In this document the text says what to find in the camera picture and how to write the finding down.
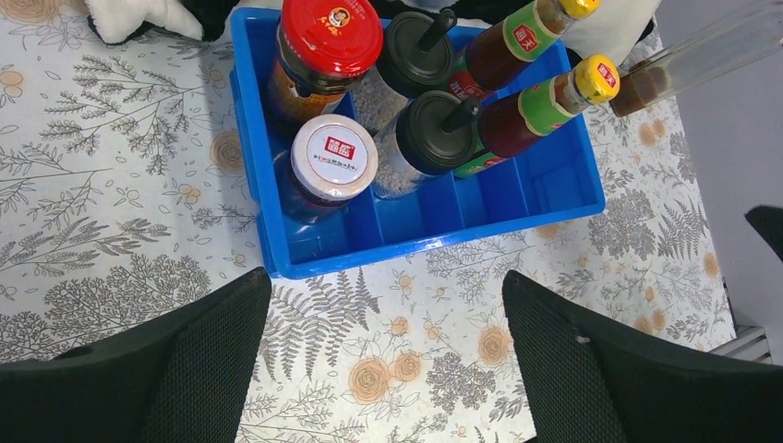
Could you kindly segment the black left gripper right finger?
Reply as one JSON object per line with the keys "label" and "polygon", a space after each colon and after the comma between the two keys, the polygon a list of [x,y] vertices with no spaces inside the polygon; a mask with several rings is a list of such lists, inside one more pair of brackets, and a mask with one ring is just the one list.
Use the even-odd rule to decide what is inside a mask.
{"label": "black left gripper right finger", "polygon": [[517,271],[502,299],[538,442],[778,442],[782,369],[656,338]]}

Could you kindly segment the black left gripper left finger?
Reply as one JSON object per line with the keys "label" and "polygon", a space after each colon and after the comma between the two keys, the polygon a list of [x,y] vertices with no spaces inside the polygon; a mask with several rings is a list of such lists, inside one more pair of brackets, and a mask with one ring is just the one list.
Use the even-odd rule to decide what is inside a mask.
{"label": "black left gripper left finger", "polygon": [[1,367],[5,442],[231,442],[271,301],[256,268],[49,361]]}

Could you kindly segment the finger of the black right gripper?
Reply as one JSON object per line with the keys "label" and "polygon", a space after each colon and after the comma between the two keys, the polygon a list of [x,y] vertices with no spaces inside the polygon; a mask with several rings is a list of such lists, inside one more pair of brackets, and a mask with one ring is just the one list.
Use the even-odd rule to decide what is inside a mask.
{"label": "finger of the black right gripper", "polygon": [[776,256],[783,260],[783,209],[759,205],[744,214],[745,220],[769,245]]}

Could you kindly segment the gold top oil bottle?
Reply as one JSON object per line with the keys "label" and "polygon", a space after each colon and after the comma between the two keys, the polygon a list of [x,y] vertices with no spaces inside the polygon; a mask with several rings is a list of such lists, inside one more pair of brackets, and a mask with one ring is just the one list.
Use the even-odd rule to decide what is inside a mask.
{"label": "gold top oil bottle", "polygon": [[782,3],[742,6],[632,66],[609,102],[618,117],[634,114],[782,48]]}

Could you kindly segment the blue plastic divided bin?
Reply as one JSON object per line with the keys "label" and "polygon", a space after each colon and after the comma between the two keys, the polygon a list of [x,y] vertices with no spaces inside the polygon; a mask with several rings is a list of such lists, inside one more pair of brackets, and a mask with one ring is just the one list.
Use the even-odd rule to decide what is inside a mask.
{"label": "blue plastic divided bin", "polygon": [[242,7],[231,16],[235,66],[230,75],[249,192],[266,270],[299,280],[442,246],[591,216],[605,206],[582,117],[521,155],[480,174],[445,175],[398,199],[365,191],[312,225],[283,214],[275,159],[291,143],[269,129],[261,92],[271,73],[276,9]]}

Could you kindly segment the white lid sauce jar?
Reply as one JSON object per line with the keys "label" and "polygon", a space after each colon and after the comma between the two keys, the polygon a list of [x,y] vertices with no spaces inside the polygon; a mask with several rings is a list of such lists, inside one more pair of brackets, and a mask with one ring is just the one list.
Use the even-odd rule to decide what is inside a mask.
{"label": "white lid sauce jar", "polygon": [[305,224],[329,218],[374,181],[379,154],[357,121],[323,114],[306,121],[274,159],[283,214]]}

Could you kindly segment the yellow cap sauce bottle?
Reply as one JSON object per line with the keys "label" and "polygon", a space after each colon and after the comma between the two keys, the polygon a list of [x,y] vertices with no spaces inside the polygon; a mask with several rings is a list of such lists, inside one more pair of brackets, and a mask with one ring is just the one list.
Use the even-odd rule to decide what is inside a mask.
{"label": "yellow cap sauce bottle", "polygon": [[593,54],[569,72],[496,100],[478,120],[474,155],[453,175],[464,179],[521,154],[619,91],[620,74],[614,62]]}
{"label": "yellow cap sauce bottle", "polygon": [[535,0],[477,35],[457,54],[442,88],[460,100],[483,101],[508,86],[599,0]]}

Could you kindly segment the black cap shaker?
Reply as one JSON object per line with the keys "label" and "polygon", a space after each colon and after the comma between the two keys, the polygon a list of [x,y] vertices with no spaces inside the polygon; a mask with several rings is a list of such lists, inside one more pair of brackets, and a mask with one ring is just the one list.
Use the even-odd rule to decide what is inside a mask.
{"label": "black cap shaker", "polygon": [[370,135],[419,95],[443,86],[455,66],[448,32],[456,24],[445,8],[435,18],[403,12],[384,29],[379,59],[353,91],[355,119]]}
{"label": "black cap shaker", "polygon": [[478,144],[481,103],[445,91],[428,91],[406,105],[374,137],[379,166],[372,192],[397,199],[454,171]]}

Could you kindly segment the red lid sauce jar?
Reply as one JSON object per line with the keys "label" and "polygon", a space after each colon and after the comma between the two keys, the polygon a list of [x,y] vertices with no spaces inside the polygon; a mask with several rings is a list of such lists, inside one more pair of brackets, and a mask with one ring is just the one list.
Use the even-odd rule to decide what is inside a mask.
{"label": "red lid sauce jar", "polygon": [[284,1],[263,95],[271,127],[291,137],[332,114],[379,58],[383,28],[368,1]]}

